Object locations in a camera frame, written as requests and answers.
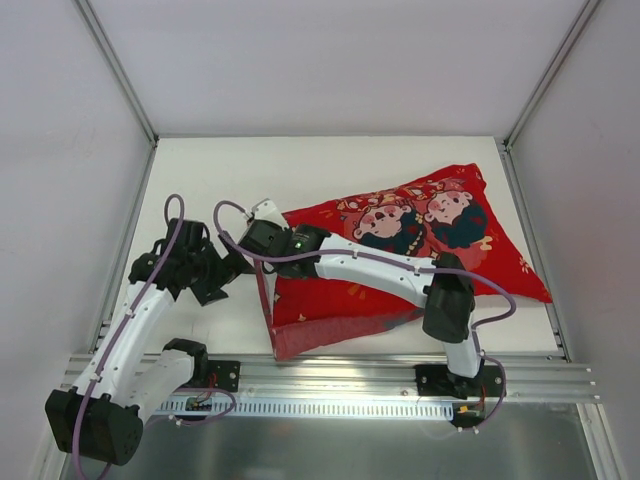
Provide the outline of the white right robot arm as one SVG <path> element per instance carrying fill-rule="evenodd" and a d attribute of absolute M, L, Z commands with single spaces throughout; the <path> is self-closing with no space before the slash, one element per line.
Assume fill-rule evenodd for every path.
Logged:
<path fill-rule="evenodd" d="M 473 282 L 459 259 L 432 260 L 375 249 L 320 227 L 285 228 L 254 220 L 238 250 L 275 266 L 283 278 L 339 280 L 398 297 L 423 313 L 422 330 L 444 346 L 446 366 L 426 378 L 437 394 L 466 399 L 481 393 L 483 361 L 471 336 Z"/>

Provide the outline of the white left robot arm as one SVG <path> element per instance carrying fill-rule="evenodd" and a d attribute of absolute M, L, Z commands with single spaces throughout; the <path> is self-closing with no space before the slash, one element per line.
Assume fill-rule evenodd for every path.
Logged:
<path fill-rule="evenodd" d="M 89 364 L 69 389 L 52 391 L 45 403 L 58 449 L 122 466 L 174 391 L 215 387 L 221 375 L 206 346 L 193 340 L 174 338 L 148 370 L 137 368 L 159 320 L 183 291 L 208 306 L 226 298 L 223 286 L 251 270 L 237 252 L 221 256 L 204 223 L 169 220 L 165 237 L 133 262 L 120 312 Z"/>

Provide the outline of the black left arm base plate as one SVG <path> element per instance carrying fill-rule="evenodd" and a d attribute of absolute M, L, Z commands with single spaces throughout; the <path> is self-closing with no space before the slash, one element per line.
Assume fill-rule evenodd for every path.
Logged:
<path fill-rule="evenodd" d="M 191 379 L 181 389 L 206 391 L 221 389 L 236 393 L 240 381 L 241 363 L 231 360 L 208 360 L 197 366 Z"/>

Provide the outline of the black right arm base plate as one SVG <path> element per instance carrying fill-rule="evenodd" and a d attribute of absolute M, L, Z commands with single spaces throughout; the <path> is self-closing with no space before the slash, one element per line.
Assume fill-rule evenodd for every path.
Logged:
<path fill-rule="evenodd" d="M 498 398 L 506 386 L 505 374 L 496 365 L 481 362 L 479 373 L 473 378 L 452 374 L 444 364 L 414 366 L 415 383 L 419 396 Z"/>

